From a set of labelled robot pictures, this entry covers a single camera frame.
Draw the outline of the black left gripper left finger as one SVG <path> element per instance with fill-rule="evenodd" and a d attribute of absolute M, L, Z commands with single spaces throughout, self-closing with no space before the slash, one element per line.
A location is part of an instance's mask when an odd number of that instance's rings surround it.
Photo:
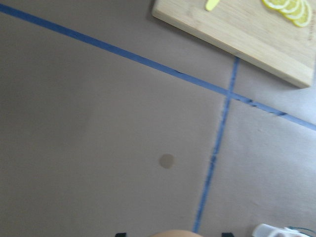
<path fill-rule="evenodd" d="M 126 237 L 126 233 L 117 233 L 115 237 Z"/>

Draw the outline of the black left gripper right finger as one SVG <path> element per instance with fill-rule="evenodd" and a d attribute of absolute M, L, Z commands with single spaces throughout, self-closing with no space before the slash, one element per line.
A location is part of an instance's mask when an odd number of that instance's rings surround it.
<path fill-rule="evenodd" d="M 235 237 L 233 233 L 221 233 L 221 237 Z"/>

